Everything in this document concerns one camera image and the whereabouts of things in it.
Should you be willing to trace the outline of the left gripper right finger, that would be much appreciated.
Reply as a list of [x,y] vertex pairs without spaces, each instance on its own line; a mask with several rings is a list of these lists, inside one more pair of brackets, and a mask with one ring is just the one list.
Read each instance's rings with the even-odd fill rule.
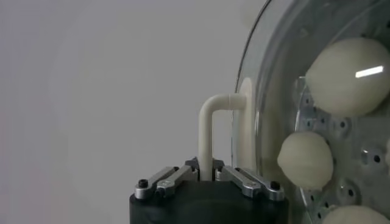
[[248,198],[269,201],[284,201],[284,188],[277,181],[265,180],[251,170],[225,165],[222,160],[213,159],[213,191],[222,199]]

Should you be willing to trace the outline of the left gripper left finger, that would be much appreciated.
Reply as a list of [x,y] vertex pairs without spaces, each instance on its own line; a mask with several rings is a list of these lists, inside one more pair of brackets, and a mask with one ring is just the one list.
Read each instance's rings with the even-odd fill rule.
[[185,161],[182,167],[165,167],[148,179],[140,179],[133,194],[138,200],[148,200],[156,192],[160,192],[163,197],[170,197],[184,181],[198,180],[199,163],[194,157]]

